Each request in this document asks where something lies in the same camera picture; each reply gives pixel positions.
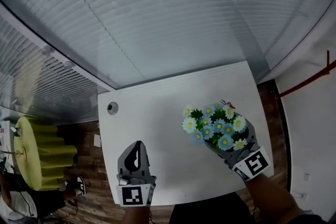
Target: person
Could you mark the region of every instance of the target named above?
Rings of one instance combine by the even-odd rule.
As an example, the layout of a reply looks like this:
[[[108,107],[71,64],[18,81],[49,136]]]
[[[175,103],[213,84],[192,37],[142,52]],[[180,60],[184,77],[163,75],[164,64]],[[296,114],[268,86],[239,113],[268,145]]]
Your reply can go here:
[[[269,222],[278,224],[326,223],[319,216],[305,215],[285,189],[260,174],[245,185]],[[128,207],[123,224],[148,224],[149,207]],[[255,223],[246,204],[236,193],[209,200],[175,205],[170,224],[177,223]]]
[[[65,191],[48,190],[34,191],[10,191],[5,176],[0,174],[1,197],[0,215],[11,221],[24,218],[45,218],[65,206],[66,201],[70,201],[77,196],[86,194],[85,182],[81,176],[77,177],[75,183],[66,181]]]

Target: flower bouquet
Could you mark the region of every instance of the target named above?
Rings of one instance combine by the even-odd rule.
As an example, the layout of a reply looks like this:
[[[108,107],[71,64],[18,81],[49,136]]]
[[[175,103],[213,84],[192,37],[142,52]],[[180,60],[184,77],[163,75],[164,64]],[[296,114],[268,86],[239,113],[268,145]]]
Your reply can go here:
[[[242,150],[249,142],[248,122],[224,100],[201,110],[186,106],[182,128],[194,141],[205,141],[212,148],[226,152]]]

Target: green tablecloth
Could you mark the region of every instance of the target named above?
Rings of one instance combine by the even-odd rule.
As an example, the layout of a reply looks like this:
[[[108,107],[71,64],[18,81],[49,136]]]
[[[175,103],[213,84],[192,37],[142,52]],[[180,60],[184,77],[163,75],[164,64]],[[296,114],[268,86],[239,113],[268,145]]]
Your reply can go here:
[[[49,121],[22,117],[16,127],[22,134],[14,137],[14,149],[24,153],[16,155],[16,162],[25,182],[33,190],[57,189],[64,167],[73,164],[76,148],[65,146]]]

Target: white wall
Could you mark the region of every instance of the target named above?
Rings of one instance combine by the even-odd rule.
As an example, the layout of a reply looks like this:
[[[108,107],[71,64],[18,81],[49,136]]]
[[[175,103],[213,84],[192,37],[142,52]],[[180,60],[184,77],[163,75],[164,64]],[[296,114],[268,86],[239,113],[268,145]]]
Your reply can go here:
[[[336,25],[294,66],[280,75],[279,92],[288,90],[336,58]],[[282,99],[292,157],[291,192],[304,210],[324,220],[336,211],[336,69]],[[304,174],[310,174],[309,181]]]

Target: black sleeve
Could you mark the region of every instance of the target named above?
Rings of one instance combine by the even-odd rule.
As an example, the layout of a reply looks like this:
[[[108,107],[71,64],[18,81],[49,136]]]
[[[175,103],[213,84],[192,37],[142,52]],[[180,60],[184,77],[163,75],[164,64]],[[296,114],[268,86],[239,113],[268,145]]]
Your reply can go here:
[[[301,215],[292,219],[288,224],[327,224],[325,221],[321,219],[320,216],[317,215]]]

